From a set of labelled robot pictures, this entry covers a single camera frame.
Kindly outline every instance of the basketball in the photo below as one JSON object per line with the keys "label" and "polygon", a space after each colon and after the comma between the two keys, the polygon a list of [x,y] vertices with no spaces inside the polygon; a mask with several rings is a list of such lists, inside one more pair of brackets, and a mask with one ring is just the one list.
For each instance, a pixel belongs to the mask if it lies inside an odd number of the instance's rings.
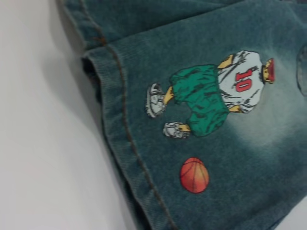
{"label": "basketball", "polygon": [[203,192],[209,184],[209,173],[198,158],[189,158],[180,172],[181,184],[191,193]]}

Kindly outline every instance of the cartoon character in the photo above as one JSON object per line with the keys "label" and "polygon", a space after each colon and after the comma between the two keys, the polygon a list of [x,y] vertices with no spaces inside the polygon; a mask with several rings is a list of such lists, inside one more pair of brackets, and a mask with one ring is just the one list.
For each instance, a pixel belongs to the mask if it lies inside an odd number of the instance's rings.
{"label": "cartoon character", "polygon": [[231,54],[219,66],[199,65],[182,69],[170,77],[166,94],[154,83],[147,91],[146,112],[156,118],[174,98],[186,102],[192,111],[186,123],[166,123],[163,133],[187,138],[204,137],[217,130],[229,113],[249,113],[258,104],[265,83],[275,80],[274,60],[265,65],[256,52]]}

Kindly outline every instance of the stitched seam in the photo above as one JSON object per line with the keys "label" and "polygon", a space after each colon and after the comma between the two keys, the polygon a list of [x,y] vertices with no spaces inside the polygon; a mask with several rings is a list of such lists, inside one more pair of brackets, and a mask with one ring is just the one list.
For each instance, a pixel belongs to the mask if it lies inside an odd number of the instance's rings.
{"label": "stitched seam", "polygon": [[145,175],[145,179],[147,180],[147,183],[149,184],[150,188],[152,189],[156,199],[158,200],[158,203],[160,204],[161,208],[164,210],[165,214],[166,214],[166,217],[171,225],[171,228],[173,230],[178,230],[178,228],[176,227],[175,223],[173,222],[173,220],[171,219],[171,216],[165,206],[165,204],[163,203],[163,200],[161,199],[158,191],[155,189],[154,187],[154,184],[152,183],[151,179],[150,179],[150,176],[138,154],[138,151],[137,151],[137,148],[133,142],[133,139],[132,139],[132,135],[130,134],[129,132],[129,129],[128,129],[128,123],[127,123],[127,111],[126,111],[126,83],[125,83],[125,78],[124,78],[124,74],[123,74],[123,71],[122,71],[122,67],[121,67],[121,64],[120,64],[120,61],[119,61],[119,58],[116,54],[116,52],[110,47],[107,45],[107,42],[106,42],[106,39],[105,37],[103,36],[103,33],[102,33],[102,29],[100,28],[100,26],[98,26],[98,24],[91,18],[91,16],[89,15],[87,9],[85,8],[85,4],[84,4],[84,1],[83,0],[79,0],[81,6],[82,6],[82,10],[84,12],[84,14],[86,15],[86,17],[88,18],[88,20],[93,24],[95,30],[98,32],[98,34],[101,36],[101,38],[98,40],[102,43],[102,45],[104,45],[106,47],[106,49],[112,54],[113,56],[113,59],[116,61],[116,64],[118,66],[118,70],[119,70],[119,74],[120,74],[120,78],[121,78],[121,81],[122,81],[122,84],[123,84],[123,93],[122,93],[122,112],[123,112],[123,123],[124,123],[124,127],[125,127],[125,131],[126,131],[126,135],[127,135],[127,138],[128,138],[128,141],[130,142],[131,144],[131,148],[132,148],[132,151],[133,153],[135,154],[140,166],[141,166],[141,169],[142,171],[144,172],[144,175]]}
{"label": "stitched seam", "polygon": [[88,21],[94,26],[95,30],[97,31],[97,33],[99,34],[100,38],[95,38],[95,40],[97,40],[98,42],[102,43],[102,45],[106,45],[106,38],[104,37],[102,30],[100,28],[100,26],[94,21],[94,19],[90,16],[89,12],[87,11],[87,9],[85,8],[85,3],[84,0],[79,0],[79,3],[82,7],[82,11],[85,14],[85,16],[87,17]]}

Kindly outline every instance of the jersey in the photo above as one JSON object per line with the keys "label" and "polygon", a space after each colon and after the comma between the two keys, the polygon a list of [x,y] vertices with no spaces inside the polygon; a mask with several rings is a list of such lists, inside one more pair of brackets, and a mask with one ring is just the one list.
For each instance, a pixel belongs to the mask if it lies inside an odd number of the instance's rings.
{"label": "jersey", "polygon": [[238,52],[232,64],[218,72],[218,81],[227,108],[239,105],[243,113],[249,113],[258,104],[264,87],[260,55]]}

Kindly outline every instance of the sneaker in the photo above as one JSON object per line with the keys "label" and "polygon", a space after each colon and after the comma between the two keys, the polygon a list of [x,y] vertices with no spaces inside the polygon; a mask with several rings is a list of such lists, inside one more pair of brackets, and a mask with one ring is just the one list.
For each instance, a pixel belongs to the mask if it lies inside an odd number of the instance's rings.
{"label": "sneaker", "polygon": [[166,123],[163,129],[165,136],[170,138],[186,139],[189,137],[190,132],[182,131],[179,125],[184,125],[181,122]]}
{"label": "sneaker", "polygon": [[146,102],[146,113],[148,116],[155,118],[165,111],[164,96],[159,84],[155,83],[148,88]]}

